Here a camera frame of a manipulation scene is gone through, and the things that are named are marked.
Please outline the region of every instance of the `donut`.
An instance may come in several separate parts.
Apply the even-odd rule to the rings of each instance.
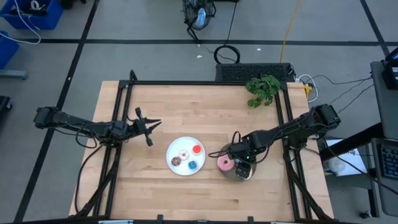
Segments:
[[[220,170],[229,171],[235,166],[235,161],[229,159],[228,155],[225,154],[217,159],[217,165]]]
[[[200,155],[201,154],[201,147],[200,145],[196,145],[192,148],[192,152],[194,155]]]
[[[198,167],[198,164],[195,161],[190,161],[188,163],[188,167],[189,167],[189,169],[194,170]]]
[[[180,163],[181,163],[181,158],[179,158],[179,157],[174,157],[173,159],[172,159],[172,165],[173,166],[178,166],[178,165],[180,165]]]
[[[187,160],[189,158],[189,153],[186,150],[180,151],[180,158],[181,160]]]

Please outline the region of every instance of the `gray floor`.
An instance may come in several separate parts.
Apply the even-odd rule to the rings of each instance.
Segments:
[[[65,11],[57,28],[40,31],[46,39],[79,39],[94,0]],[[377,41],[359,0],[303,0],[289,40]],[[398,41],[395,0],[366,0],[385,41]],[[233,4],[217,2],[217,15],[198,33],[201,39],[225,39]],[[241,0],[231,40],[283,40],[294,9],[291,0]],[[190,39],[183,21],[181,0],[101,0],[89,39],[159,40]],[[14,30],[0,19],[0,29],[12,37],[33,38],[29,31]],[[206,45],[214,50],[218,45]],[[278,62],[280,45],[235,45],[242,63]],[[55,106],[69,71],[77,44],[21,45],[7,69],[26,70],[29,79],[0,79],[0,95],[12,97],[13,110],[0,134],[0,223],[13,221],[25,191],[45,131],[35,129],[33,117],[39,106]],[[233,55],[222,51],[225,56]],[[297,74],[326,75],[336,82],[367,78],[370,62],[384,58],[380,47],[288,45],[285,62]],[[214,80],[213,55],[195,44],[85,44],[63,110],[91,119],[103,80],[120,80],[133,69],[140,80]],[[340,110],[366,81],[333,103]],[[312,105],[330,103],[353,85],[331,85],[316,79],[320,96]],[[371,88],[340,114],[342,124],[329,135],[345,138],[379,122],[374,89]],[[55,133],[30,201],[25,221],[62,218],[68,215],[83,148],[73,137]],[[328,178],[336,218],[347,222],[398,223],[398,219],[360,220],[358,212],[369,209],[365,190],[341,185]]]

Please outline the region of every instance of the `pink frosted donut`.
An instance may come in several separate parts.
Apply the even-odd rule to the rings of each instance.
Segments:
[[[228,155],[225,154],[217,159],[217,165],[222,171],[229,171],[234,167],[235,161],[229,159]]]

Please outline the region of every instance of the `leaves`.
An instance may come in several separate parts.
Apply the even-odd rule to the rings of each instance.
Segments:
[[[246,83],[246,89],[257,98],[248,101],[248,106],[257,108],[265,100],[264,105],[268,106],[272,103],[274,96],[278,93],[280,83],[278,79],[272,75],[263,75],[261,78],[252,78]]]

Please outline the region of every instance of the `wooden table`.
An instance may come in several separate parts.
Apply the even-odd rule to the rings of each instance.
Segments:
[[[94,121],[111,120],[117,86],[118,82],[103,82]],[[308,111],[307,99],[301,83],[288,83],[288,87],[296,118]],[[253,216],[255,221],[293,221],[281,141],[272,145],[267,159],[257,165],[255,175],[246,182],[226,180],[216,159],[209,157],[192,176],[174,174],[167,166],[167,147],[179,137],[198,139],[209,153],[231,142],[237,130],[245,135],[278,126],[275,103],[250,109],[246,104],[250,97],[243,86],[134,86],[129,117],[135,118],[134,108],[141,107],[144,116],[163,123],[151,136],[152,147],[146,145],[144,136],[123,144],[111,218],[153,220],[163,214],[165,220],[245,221]],[[281,102],[285,113],[282,92]],[[309,141],[308,148],[318,150],[315,141]],[[93,149],[86,149],[85,158],[91,152]],[[85,166],[79,190],[80,208],[97,188],[103,155],[102,149]],[[306,150],[301,155],[307,188],[332,217],[321,160]],[[300,214],[305,217],[298,189],[297,193]],[[106,197],[104,193],[102,213]],[[70,213],[75,213],[73,206]]]

